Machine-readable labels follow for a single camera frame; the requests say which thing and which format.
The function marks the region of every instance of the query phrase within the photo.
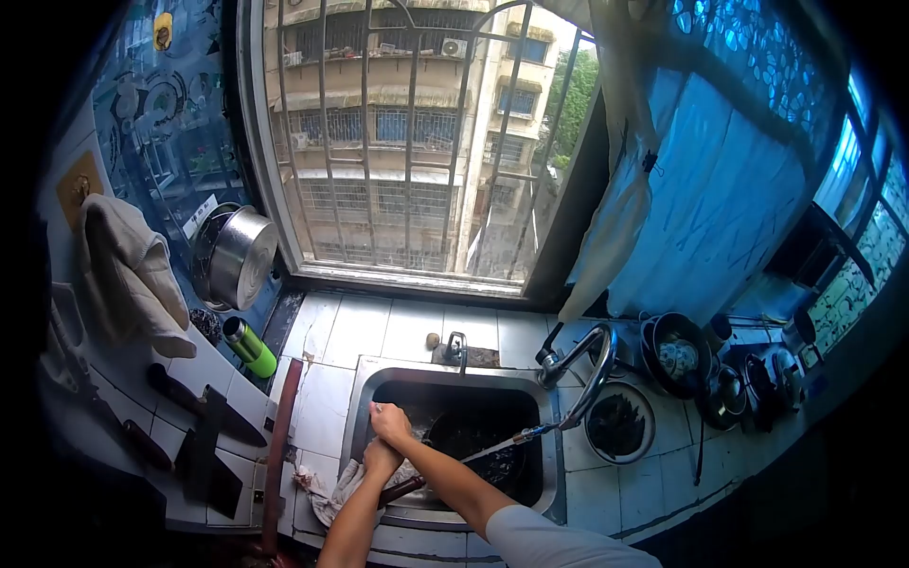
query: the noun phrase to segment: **white sleeve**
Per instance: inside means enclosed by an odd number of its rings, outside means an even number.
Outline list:
[[[486,540],[511,568],[660,567],[648,553],[608,536],[559,526],[523,505],[493,513]]]

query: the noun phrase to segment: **label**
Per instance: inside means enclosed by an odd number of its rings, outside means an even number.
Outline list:
[[[208,199],[205,200],[205,203],[199,205],[199,208],[195,210],[193,216],[183,225],[183,234],[186,235],[187,239],[193,238],[195,232],[199,230],[199,225],[202,224],[209,212],[217,206],[218,200],[215,199],[215,194],[209,195]]]

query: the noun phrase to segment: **white towel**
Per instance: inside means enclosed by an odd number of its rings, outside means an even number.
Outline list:
[[[366,468],[356,460],[351,460],[341,472],[341,477],[338,478],[338,483],[335,485],[335,490],[331,495],[328,494],[325,489],[325,483],[319,479],[319,476],[310,472],[305,465],[301,464],[297,468],[294,473],[294,481],[299,483],[309,493],[309,503],[313,506],[315,518],[327,528],[332,525],[338,512],[341,511],[341,507],[344,506],[344,503],[347,503],[356,488],[363,482],[365,475]],[[387,489],[392,485],[406,481],[413,475],[416,475],[416,471],[410,465],[410,462],[405,460],[404,464],[398,468],[392,478],[388,480],[388,483],[385,484],[385,488]],[[385,514],[384,507],[375,512],[376,525],[379,524],[383,514]]]
[[[167,241],[149,228],[142,212],[123,200],[90,194],[79,231],[82,273],[111,342],[120,344],[138,329],[165,357],[195,357]]]

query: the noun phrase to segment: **faucet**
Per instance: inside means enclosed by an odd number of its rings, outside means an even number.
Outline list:
[[[460,338],[460,341],[452,346],[452,341],[455,337]],[[442,358],[446,361],[453,361],[454,359],[461,359],[461,370],[458,372],[458,376],[462,379],[467,371],[467,336],[461,332],[451,332],[451,335],[448,336],[448,345],[445,347],[445,352],[442,353]]]
[[[565,413],[562,422],[555,427],[559,430],[568,430],[581,423],[581,418],[594,405],[596,397],[600,394],[606,381],[609,380],[609,373],[613,370],[615,363],[615,349],[618,345],[618,337],[615,330],[607,324],[598,324],[590,330],[577,345],[574,346],[568,355],[562,356],[561,349],[553,350],[553,340],[562,329],[562,323],[556,325],[553,332],[546,337],[543,347],[536,354],[536,361],[542,367],[537,375],[537,382],[544,389],[552,389],[559,382],[559,379],[568,370],[568,367],[577,360],[578,357],[585,354],[595,341],[603,342],[603,349],[600,351],[600,357],[594,365],[594,372],[590,375],[587,385],[567,413]]]

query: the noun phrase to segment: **hand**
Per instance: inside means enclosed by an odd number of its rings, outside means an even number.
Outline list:
[[[394,448],[414,437],[407,415],[394,404],[370,402],[369,416],[375,434]]]
[[[401,467],[403,461],[404,457],[401,454],[379,438],[373,438],[363,452],[366,474],[381,477],[384,480],[383,483],[391,478],[397,468]]]

